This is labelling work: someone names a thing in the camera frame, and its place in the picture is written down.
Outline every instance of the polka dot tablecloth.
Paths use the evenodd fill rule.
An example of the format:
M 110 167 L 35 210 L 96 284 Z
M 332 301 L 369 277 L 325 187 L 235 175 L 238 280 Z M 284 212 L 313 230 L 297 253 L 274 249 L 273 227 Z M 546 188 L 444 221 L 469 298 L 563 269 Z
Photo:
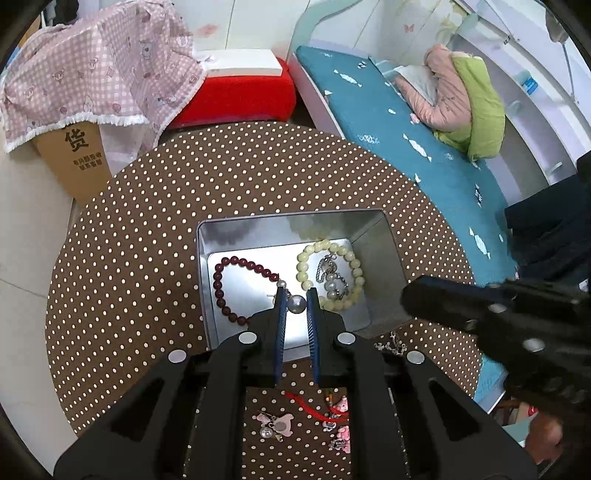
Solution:
M 253 122 L 182 134 L 137 159 L 72 227 L 53 271 L 47 354 L 56 393 L 77 434 L 105 413 L 162 355 L 207 349 L 195 233 L 204 219 L 378 207 L 390 221 L 407 278 L 473 281 L 463 249 L 429 199 L 363 148 L 313 129 Z M 388 332 L 376 342 L 389 340 Z M 415 320 L 397 330 L 473 395 L 475 341 Z M 281 390 L 321 413 L 309 359 L 285 365 L 276 390 L 250 388 L 243 478 L 344 478 L 348 455 Z M 335 393 L 337 401 L 340 393 Z M 293 435 L 264 440 L 260 411 L 294 415 Z

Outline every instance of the green hood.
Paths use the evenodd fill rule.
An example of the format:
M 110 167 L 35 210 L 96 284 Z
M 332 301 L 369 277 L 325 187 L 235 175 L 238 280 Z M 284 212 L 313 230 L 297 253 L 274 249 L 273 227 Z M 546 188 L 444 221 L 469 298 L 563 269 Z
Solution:
M 452 61 L 470 98 L 472 125 L 452 133 L 435 132 L 435 137 L 466 153 L 470 161 L 496 157 L 505 136 L 505 108 L 486 64 L 479 57 L 452 56 Z

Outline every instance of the white pillow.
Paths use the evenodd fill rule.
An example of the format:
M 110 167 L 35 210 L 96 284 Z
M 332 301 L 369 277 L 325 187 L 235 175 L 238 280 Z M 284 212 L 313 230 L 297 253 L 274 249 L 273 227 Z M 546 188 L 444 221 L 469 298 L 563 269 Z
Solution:
M 397 67 L 396 70 L 425 98 L 432 106 L 437 103 L 437 77 L 426 66 Z

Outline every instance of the tile floor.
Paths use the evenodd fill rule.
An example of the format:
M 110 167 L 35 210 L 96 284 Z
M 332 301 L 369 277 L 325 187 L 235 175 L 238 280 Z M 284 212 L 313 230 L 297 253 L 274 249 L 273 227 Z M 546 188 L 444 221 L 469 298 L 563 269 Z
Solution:
M 47 291 L 71 206 L 32 145 L 4 153 L 0 129 L 0 403 L 50 472 L 76 438 L 45 350 Z

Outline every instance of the metal tin box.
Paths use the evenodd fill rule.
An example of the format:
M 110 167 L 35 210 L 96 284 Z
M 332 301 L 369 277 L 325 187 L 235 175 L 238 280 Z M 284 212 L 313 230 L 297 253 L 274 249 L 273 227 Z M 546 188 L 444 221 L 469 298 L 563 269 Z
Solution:
M 199 291 L 209 348 L 247 326 L 225 317 L 215 305 L 213 273 L 223 257 L 236 255 L 278 273 L 291 294 L 306 296 L 296 280 L 297 255 L 310 243 L 329 239 L 352 249 L 361 261 L 365 285 L 359 301 L 344 312 L 345 327 L 366 338 L 389 332 L 410 320 L 400 305 L 407 284 L 398 250 L 383 211 L 378 209 L 288 213 L 206 220 L 197 227 Z M 312 254 L 308 274 L 319 295 L 326 292 L 315 282 L 318 263 L 327 252 Z M 350 285 L 353 277 L 344 258 L 338 272 Z M 272 307 L 275 283 L 254 271 L 230 265 L 223 272 L 225 300 L 238 315 L 250 316 Z M 306 313 L 288 313 L 284 361 L 309 355 Z

